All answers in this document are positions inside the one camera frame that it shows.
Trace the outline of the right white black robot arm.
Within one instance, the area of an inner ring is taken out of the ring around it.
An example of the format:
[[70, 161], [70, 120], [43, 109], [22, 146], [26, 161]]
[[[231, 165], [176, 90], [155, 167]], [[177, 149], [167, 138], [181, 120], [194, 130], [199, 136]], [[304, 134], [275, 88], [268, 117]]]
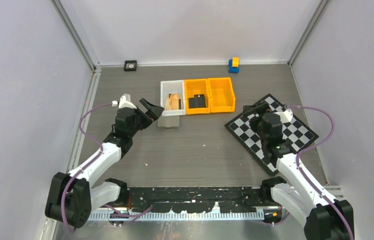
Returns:
[[354, 210], [346, 200], [338, 200], [310, 173], [283, 139], [283, 125], [293, 120], [292, 106], [273, 111], [267, 103], [245, 105], [245, 116], [254, 115], [250, 128], [260, 141], [263, 156], [284, 177], [266, 179], [260, 198], [266, 205], [280, 204], [303, 227], [308, 240], [353, 240]]

